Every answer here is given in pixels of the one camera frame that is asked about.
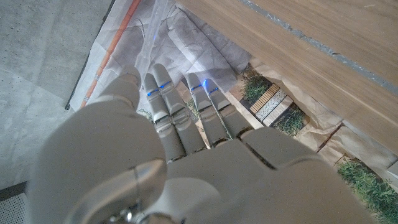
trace robot finger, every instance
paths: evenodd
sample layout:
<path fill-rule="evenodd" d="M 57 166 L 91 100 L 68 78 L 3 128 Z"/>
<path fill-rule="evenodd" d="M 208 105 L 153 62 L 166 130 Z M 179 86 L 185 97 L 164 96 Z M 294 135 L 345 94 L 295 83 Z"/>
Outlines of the robot finger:
<path fill-rule="evenodd" d="M 228 135 L 226 130 L 217 115 L 217 111 L 212 106 L 210 99 L 207 97 L 198 77 L 196 74 L 190 73 L 185 78 L 187 79 L 192 98 L 199 112 L 210 146 L 215 147 L 219 143 L 227 141 Z"/>
<path fill-rule="evenodd" d="M 148 73 L 143 82 L 147 93 L 147 100 L 150 104 L 155 123 L 155 130 L 165 149 L 166 161 L 174 161 L 186 156 L 181 140 L 172 124 L 169 111 L 160 95 L 155 78 Z"/>
<path fill-rule="evenodd" d="M 154 74 L 159 92 L 169 111 L 172 124 L 180 136 L 185 152 L 191 154 L 206 149 L 206 144 L 192 121 L 188 108 L 174 87 L 166 68 L 161 64 L 155 64 Z"/>
<path fill-rule="evenodd" d="M 227 100 L 212 80 L 205 80 L 204 87 L 207 96 L 224 121 L 226 129 L 232 138 L 240 138 L 243 133 L 253 129 L 249 122 L 237 111 L 235 106 Z"/>

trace wooden board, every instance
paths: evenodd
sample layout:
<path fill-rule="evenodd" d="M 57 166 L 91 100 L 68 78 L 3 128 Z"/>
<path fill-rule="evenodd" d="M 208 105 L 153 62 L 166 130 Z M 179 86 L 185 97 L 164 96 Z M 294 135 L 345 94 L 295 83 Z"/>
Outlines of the wooden board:
<path fill-rule="evenodd" d="M 314 99 L 398 154 L 397 96 L 239 1 L 179 2 Z"/>
<path fill-rule="evenodd" d="M 250 110 L 253 113 L 257 113 L 262 106 L 264 106 L 265 103 L 271 99 L 272 96 L 279 90 L 279 86 L 277 86 L 275 83 L 272 84 L 268 90 L 260 96 L 260 98 L 253 104 L 253 106 L 250 107 Z"/>
<path fill-rule="evenodd" d="M 276 119 L 278 119 L 279 116 L 282 115 L 282 113 L 289 108 L 289 106 L 293 103 L 293 100 L 289 97 L 286 96 L 282 102 L 279 103 L 275 109 L 269 113 L 269 115 L 262 121 L 262 123 L 269 127 Z"/>
<path fill-rule="evenodd" d="M 252 2 L 398 86 L 397 1 Z"/>
<path fill-rule="evenodd" d="M 272 96 L 267 103 L 256 113 L 256 117 L 260 120 L 263 121 L 269 113 L 271 113 L 275 107 L 278 106 L 278 104 L 284 100 L 286 97 L 286 93 L 279 89 L 274 96 Z"/>

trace artificial grass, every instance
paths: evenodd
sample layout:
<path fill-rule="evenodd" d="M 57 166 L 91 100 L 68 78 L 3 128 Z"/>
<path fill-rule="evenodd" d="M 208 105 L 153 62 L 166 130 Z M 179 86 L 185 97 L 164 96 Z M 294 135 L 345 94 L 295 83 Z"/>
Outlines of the artificial grass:
<path fill-rule="evenodd" d="M 294 103 L 271 127 L 288 136 L 295 136 L 302 128 L 305 113 Z"/>
<path fill-rule="evenodd" d="M 154 122 L 154 119 L 152 118 L 152 114 L 144 109 L 137 110 L 137 114 L 143 115 L 152 123 Z"/>
<path fill-rule="evenodd" d="M 195 106 L 195 102 L 193 99 L 188 100 L 185 103 L 185 106 L 192 112 L 192 115 L 194 116 L 194 120 L 197 121 L 199 120 L 199 112 L 197 110 L 197 107 Z"/>
<path fill-rule="evenodd" d="M 382 224 L 398 223 L 398 193 L 359 161 L 346 161 L 338 173 Z"/>
<path fill-rule="evenodd" d="M 268 89 L 269 81 L 261 76 L 254 75 L 244 81 L 243 98 L 253 105 Z"/>

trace concrete floor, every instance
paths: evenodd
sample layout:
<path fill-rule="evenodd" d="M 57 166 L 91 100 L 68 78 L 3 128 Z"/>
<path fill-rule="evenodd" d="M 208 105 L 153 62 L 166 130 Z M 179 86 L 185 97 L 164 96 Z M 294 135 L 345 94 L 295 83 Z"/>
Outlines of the concrete floor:
<path fill-rule="evenodd" d="M 15 0 L 0 7 L 0 189 L 29 179 L 111 0 Z"/>

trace robotic hand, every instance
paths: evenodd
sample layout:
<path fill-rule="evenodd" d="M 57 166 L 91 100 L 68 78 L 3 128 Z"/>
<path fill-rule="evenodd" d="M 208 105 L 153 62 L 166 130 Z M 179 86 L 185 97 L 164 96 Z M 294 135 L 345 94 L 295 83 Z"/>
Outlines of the robotic hand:
<path fill-rule="evenodd" d="M 253 130 L 212 80 L 186 76 L 208 149 L 166 69 L 143 80 L 155 128 L 135 112 L 136 77 L 128 69 L 45 143 L 29 184 L 34 223 L 372 222 L 316 154 Z"/>

